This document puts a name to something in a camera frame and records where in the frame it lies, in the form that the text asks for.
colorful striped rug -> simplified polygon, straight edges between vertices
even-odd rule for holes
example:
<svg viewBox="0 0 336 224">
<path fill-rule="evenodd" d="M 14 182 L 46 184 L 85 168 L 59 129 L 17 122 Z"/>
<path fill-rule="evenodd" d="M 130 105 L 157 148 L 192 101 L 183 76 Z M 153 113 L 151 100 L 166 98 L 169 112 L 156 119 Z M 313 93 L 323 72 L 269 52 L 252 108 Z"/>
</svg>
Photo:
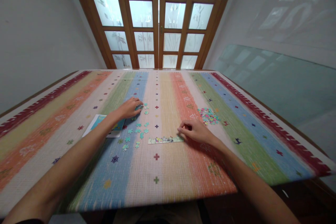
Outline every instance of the colorful striped rug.
<svg viewBox="0 0 336 224">
<path fill-rule="evenodd" d="M 148 144 L 177 139 L 183 119 L 207 118 L 207 127 L 270 185 L 336 171 L 330 159 L 218 72 L 79 71 L 0 119 L 0 216 L 82 138 L 96 114 L 108 114 L 132 96 L 146 103 L 141 115 L 126 119 L 120 137 L 105 140 L 59 211 L 235 193 L 211 146 Z M 201 116 L 203 108 L 215 113 L 217 123 Z"/>
</svg>

hand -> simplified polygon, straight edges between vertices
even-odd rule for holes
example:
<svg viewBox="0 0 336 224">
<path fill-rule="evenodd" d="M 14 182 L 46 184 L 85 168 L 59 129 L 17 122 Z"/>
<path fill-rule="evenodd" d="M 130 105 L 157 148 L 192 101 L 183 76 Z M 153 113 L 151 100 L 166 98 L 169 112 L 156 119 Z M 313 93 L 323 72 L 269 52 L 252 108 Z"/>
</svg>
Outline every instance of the hand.
<svg viewBox="0 0 336 224">
<path fill-rule="evenodd" d="M 115 112 L 117 112 L 122 119 L 130 118 L 141 112 L 141 108 L 135 110 L 135 108 L 139 105 L 143 105 L 143 102 L 140 101 L 139 98 L 132 97 L 131 99 L 125 101 L 119 108 L 117 108 Z"/>
<path fill-rule="evenodd" d="M 183 120 L 178 132 L 199 143 L 213 145 L 218 138 L 208 130 L 208 128 L 199 120 Z"/>
</svg>

puzzle piece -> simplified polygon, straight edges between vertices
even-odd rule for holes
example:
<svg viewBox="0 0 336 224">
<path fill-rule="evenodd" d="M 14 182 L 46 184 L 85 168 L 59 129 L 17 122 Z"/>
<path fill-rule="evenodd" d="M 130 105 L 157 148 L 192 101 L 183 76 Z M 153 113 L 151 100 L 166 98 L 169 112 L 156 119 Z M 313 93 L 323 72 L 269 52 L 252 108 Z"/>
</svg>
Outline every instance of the puzzle piece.
<svg viewBox="0 0 336 224">
<path fill-rule="evenodd" d="M 138 105 L 136 108 L 135 108 L 135 111 L 138 110 L 138 109 L 142 109 L 143 106 L 142 105 Z"/>
</svg>

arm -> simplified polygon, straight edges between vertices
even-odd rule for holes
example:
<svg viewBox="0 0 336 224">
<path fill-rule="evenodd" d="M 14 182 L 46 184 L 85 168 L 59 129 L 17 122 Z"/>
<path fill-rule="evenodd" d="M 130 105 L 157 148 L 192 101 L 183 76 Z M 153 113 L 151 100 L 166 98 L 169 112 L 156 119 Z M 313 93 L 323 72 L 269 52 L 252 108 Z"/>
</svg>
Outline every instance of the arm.
<svg viewBox="0 0 336 224">
<path fill-rule="evenodd" d="M 96 128 L 68 150 L 25 194 L 3 223 L 16 223 L 33 218 L 48 223 L 61 200 L 103 144 L 112 127 L 124 118 L 139 114 L 141 109 L 136 111 L 134 109 L 140 104 L 143 104 L 142 101 L 132 97 L 111 112 Z"/>
<path fill-rule="evenodd" d="M 223 154 L 225 165 L 238 187 L 267 223 L 299 223 L 272 188 L 215 137 L 202 122 L 186 120 L 177 130 L 197 142 L 212 145 Z"/>
</svg>

glass door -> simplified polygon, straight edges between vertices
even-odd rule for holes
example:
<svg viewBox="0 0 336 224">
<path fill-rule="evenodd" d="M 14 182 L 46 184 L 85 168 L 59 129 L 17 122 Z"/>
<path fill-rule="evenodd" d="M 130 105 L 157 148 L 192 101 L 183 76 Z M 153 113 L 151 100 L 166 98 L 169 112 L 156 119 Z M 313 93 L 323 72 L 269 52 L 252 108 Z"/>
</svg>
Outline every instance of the glass door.
<svg viewBox="0 0 336 224">
<path fill-rule="evenodd" d="M 108 68 L 202 69 L 227 0 L 80 2 Z"/>
<path fill-rule="evenodd" d="M 158 68 L 158 0 L 92 1 L 112 68 Z"/>
<path fill-rule="evenodd" d="M 160 0 L 159 68 L 200 67 L 221 1 Z"/>
</svg>

